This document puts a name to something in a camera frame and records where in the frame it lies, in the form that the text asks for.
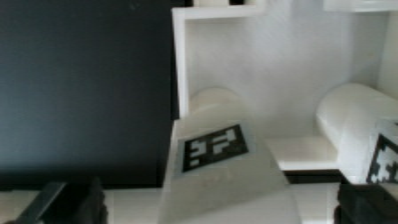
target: white shelf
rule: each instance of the white shelf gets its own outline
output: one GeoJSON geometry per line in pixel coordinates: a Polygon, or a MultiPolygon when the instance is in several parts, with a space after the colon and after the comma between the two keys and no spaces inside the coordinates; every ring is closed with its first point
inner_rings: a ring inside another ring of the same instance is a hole
{"type": "Polygon", "coordinates": [[[265,0],[249,1],[247,5],[229,7],[192,7],[173,9],[176,63],[178,63],[178,95],[180,116],[189,114],[189,78],[187,78],[187,21],[217,18],[240,18],[265,13],[265,0]]]}

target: white wall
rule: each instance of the white wall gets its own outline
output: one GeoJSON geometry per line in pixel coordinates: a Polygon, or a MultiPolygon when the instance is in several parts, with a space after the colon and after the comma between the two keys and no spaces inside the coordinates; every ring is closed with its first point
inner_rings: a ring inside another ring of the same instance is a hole
{"type": "Polygon", "coordinates": [[[389,17],[379,89],[398,99],[398,12],[389,17]]]}
{"type": "Polygon", "coordinates": [[[320,0],[270,0],[252,18],[187,24],[190,94],[233,89],[267,137],[318,133],[315,110],[329,90],[377,83],[388,13],[324,11],[320,0]]]}

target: white cylinder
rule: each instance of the white cylinder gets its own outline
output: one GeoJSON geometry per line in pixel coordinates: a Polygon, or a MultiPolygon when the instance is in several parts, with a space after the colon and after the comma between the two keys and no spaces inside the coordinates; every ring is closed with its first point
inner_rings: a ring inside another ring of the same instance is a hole
{"type": "Polygon", "coordinates": [[[398,119],[398,101],[361,84],[329,93],[316,111],[318,127],[338,149],[338,166],[352,183],[364,183],[377,124],[398,119]]]}

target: black background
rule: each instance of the black background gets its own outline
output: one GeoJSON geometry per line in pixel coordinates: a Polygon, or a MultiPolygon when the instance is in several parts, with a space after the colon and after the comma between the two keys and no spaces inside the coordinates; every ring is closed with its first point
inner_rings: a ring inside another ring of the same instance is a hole
{"type": "Polygon", "coordinates": [[[176,113],[169,0],[0,0],[0,186],[158,187],[176,113]]]}

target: black and white pattern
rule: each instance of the black and white pattern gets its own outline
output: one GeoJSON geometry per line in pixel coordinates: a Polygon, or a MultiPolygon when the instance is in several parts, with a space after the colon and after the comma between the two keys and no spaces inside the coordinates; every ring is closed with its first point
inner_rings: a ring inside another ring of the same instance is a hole
{"type": "Polygon", "coordinates": [[[185,141],[183,172],[249,152],[240,125],[185,141]]]}
{"type": "Polygon", "coordinates": [[[379,136],[366,182],[398,183],[398,145],[384,135],[379,136]]]}

